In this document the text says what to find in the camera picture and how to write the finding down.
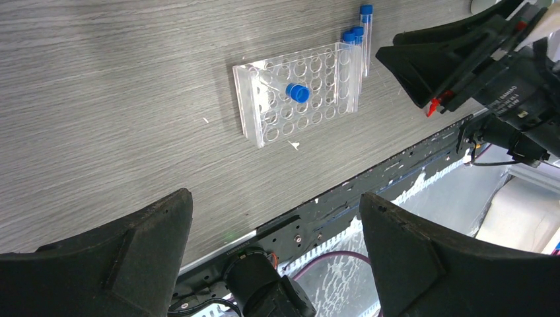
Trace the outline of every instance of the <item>tabletop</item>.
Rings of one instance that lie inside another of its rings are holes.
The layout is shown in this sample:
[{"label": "tabletop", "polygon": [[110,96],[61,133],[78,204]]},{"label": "tabletop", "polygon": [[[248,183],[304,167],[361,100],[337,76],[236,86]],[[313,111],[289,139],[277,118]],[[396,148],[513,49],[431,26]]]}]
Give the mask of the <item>tabletop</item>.
[{"label": "tabletop", "polygon": [[[372,50],[469,16],[465,0],[375,0]],[[362,1],[0,3],[0,252],[92,229],[177,190],[183,263],[479,109],[427,119],[374,57],[358,114],[257,149],[232,66],[336,42]]]}]

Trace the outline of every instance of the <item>transparent acrylic rack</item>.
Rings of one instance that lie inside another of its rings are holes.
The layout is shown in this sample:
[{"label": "transparent acrylic rack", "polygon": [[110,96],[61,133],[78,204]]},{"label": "transparent acrylic rack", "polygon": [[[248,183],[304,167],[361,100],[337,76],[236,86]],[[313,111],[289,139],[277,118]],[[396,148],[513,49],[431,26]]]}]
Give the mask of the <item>transparent acrylic rack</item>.
[{"label": "transparent acrylic rack", "polygon": [[[353,57],[355,50],[354,45],[334,43],[234,66],[245,137],[262,148],[356,112],[361,58]],[[307,87],[308,100],[300,103],[286,95],[282,87],[289,84]]]}]

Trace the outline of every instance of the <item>metal frame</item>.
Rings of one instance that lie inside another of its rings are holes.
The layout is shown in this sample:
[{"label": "metal frame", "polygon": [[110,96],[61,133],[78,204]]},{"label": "metal frame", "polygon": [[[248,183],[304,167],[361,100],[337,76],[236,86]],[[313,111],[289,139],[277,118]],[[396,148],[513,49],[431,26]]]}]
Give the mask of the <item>metal frame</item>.
[{"label": "metal frame", "polygon": [[222,280],[228,264],[248,248],[274,252],[280,262],[292,261],[344,231],[359,217],[363,193],[393,200],[409,190],[421,173],[435,175],[460,160],[470,145],[462,138],[464,118],[418,144],[369,168],[348,181],[288,211],[216,252],[183,267],[177,278],[171,308],[196,305],[229,294]]}]

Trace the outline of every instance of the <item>blue vial cap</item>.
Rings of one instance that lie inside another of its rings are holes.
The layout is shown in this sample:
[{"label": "blue vial cap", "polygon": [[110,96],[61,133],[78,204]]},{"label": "blue vial cap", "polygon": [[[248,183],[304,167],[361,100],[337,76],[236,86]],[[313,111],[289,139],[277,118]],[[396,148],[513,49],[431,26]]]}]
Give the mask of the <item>blue vial cap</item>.
[{"label": "blue vial cap", "polygon": [[360,14],[361,15],[372,15],[373,14],[373,6],[372,5],[363,5],[360,7]]},{"label": "blue vial cap", "polygon": [[357,36],[363,36],[364,35],[364,27],[363,26],[356,26],[354,28],[352,28],[352,32],[354,33],[354,35]]},{"label": "blue vial cap", "polygon": [[342,34],[342,41],[345,43],[351,43],[356,40],[356,35],[351,31],[346,31]]},{"label": "blue vial cap", "polygon": [[309,96],[311,96],[309,88],[298,84],[289,84],[286,87],[286,94],[300,104],[307,102]]}]

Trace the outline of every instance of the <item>small white debris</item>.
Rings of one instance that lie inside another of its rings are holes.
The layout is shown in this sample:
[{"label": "small white debris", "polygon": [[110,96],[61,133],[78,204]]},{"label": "small white debris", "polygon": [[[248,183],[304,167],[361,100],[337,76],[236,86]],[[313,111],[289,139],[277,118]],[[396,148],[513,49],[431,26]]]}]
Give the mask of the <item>small white debris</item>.
[{"label": "small white debris", "polygon": [[294,149],[296,149],[296,151],[299,151],[299,149],[298,149],[298,147],[299,147],[299,142],[290,142],[290,141],[288,141],[288,143],[290,143],[290,144],[294,147]]}]

